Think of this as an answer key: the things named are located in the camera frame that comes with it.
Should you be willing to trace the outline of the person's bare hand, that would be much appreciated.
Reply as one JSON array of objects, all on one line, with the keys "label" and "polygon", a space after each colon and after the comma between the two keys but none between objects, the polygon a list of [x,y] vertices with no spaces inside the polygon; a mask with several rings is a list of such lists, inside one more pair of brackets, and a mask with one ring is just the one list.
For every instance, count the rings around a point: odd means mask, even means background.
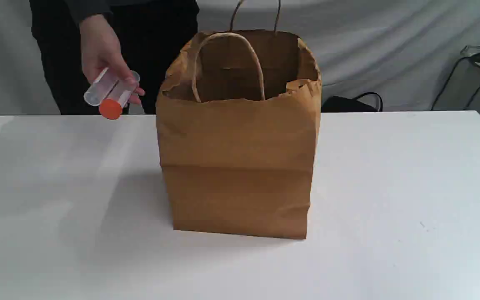
[{"label": "person's bare hand", "polygon": [[92,84],[105,68],[119,79],[136,84],[122,53],[120,41],[104,15],[92,15],[79,23],[82,72]]}]

